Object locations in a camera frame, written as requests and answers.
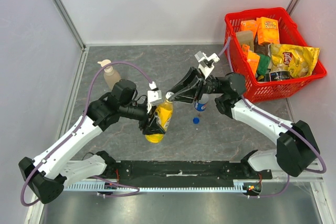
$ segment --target metal floor plate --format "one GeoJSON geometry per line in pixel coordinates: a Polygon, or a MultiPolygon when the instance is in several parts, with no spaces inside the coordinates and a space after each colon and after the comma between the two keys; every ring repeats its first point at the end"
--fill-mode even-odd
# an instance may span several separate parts
{"type": "MultiPolygon", "coordinates": [[[[283,183],[263,183],[274,194],[283,183]]],[[[310,183],[291,184],[281,196],[246,199],[229,193],[140,193],[121,198],[65,191],[45,206],[40,224],[322,224],[310,183]]]]}

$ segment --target soap dispenser bottle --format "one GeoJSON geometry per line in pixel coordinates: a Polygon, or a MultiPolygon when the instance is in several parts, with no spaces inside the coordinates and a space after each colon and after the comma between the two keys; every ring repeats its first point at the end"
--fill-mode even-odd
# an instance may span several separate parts
{"type": "MultiPolygon", "coordinates": [[[[98,61],[98,64],[100,64],[102,67],[106,66],[109,63],[111,63],[110,60],[98,61]]],[[[109,88],[112,90],[114,85],[121,80],[121,77],[120,74],[113,69],[113,66],[108,66],[104,68],[104,79],[109,88]]]]}

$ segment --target lays chip bag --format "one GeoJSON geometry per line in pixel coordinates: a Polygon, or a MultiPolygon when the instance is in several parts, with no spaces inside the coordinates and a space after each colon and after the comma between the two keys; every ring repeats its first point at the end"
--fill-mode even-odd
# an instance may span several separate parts
{"type": "Polygon", "coordinates": [[[288,70],[293,78],[310,76],[317,64],[320,48],[270,44],[271,71],[288,70]]]}

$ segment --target bottle label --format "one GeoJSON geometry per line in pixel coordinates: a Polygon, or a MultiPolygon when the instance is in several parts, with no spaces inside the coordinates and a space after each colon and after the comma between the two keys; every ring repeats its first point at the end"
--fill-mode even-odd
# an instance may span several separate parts
{"type": "Polygon", "coordinates": [[[197,111],[204,111],[206,109],[207,103],[198,103],[195,102],[195,109],[197,111]]]}
{"type": "Polygon", "coordinates": [[[167,128],[168,128],[168,126],[169,126],[169,124],[170,124],[170,119],[171,119],[172,117],[170,117],[170,118],[168,118],[168,120],[167,120],[167,122],[164,124],[164,126],[163,126],[163,128],[164,128],[164,130],[166,131],[167,130],[167,128]]]}

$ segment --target red plastic basket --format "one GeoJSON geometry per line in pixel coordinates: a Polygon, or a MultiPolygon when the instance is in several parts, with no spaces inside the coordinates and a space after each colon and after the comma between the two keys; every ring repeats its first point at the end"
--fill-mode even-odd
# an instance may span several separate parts
{"type": "Polygon", "coordinates": [[[251,102],[268,101],[287,98],[302,89],[309,82],[321,79],[327,75],[327,71],[318,60],[311,76],[274,82],[257,82],[250,66],[243,58],[243,51],[238,43],[235,32],[239,31],[242,20],[268,17],[276,19],[279,23],[280,43],[298,46],[308,46],[297,30],[297,24],[293,22],[285,9],[253,9],[240,13],[229,13],[225,16],[226,31],[225,41],[231,36],[230,56],[235,72],[241,73],[246,79],[247,92],[244,96],[251,102]]]}

